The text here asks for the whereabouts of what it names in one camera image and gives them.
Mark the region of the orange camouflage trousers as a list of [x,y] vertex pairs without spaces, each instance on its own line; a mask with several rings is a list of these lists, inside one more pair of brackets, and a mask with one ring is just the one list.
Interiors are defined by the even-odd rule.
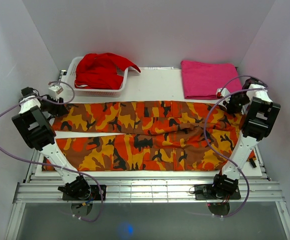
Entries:
[[217,171],[239,137],[241,113],[184,101],[72,103],[56,117],[58,132],[90,133],[58,139],[69,163],[89,171]]

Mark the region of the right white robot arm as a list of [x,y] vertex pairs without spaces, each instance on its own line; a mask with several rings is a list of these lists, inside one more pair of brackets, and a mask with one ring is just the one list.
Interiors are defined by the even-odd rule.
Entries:
[[241,113],[246,110],[239,123],[238,142],[230,160],[215,175],[211,185],[211,194],[217,198],[229,198],[237,194],[240,169],[245,165],[257,144],[268,137],[281,110],[281,105],[268,96],[268,85],[258,78],[248,76],[242,90],[230,93],[225,87],[216,92],[217,98],[228,114]]

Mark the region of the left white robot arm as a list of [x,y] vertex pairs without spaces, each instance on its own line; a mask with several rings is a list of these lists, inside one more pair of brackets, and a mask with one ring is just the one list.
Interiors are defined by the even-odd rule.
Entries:
[[27,146],[41,153],[60,175],[64,186],[58,187],[58,190],[75,200],[86,200],[91,196],[91,187],[60,150],[56,133],[44,115],[47,112],[61,117],[69,113],[63,105],[64,99],[60,97],[62,91],[61,86],[52,85],[48,88],[46,99],[41,100],[37,99],[39,94],[32,87],[22,89],[20,111],[12,117],[12,122]]

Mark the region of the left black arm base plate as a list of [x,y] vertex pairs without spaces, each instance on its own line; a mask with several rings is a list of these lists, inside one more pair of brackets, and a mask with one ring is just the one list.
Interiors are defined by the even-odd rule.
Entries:
[[62,192],[62,200],[63,201],[100,201],[101,200],[101,192],[102,199],[106,199],[107,186],[104,184],[100,185],[99,190],[97,185],[90,185],[83,190],[78,190],[75,192],[66,192],[65,187],[58,187],[58,190]]

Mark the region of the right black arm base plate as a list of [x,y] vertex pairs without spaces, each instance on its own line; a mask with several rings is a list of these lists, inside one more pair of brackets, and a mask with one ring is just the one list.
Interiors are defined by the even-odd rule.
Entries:
[[241,194],[237,188],[233,194],[223,190],[216,190],[212,184],[196,184],[189,189],[189,193],[195,196],[196,200],[240,200]]

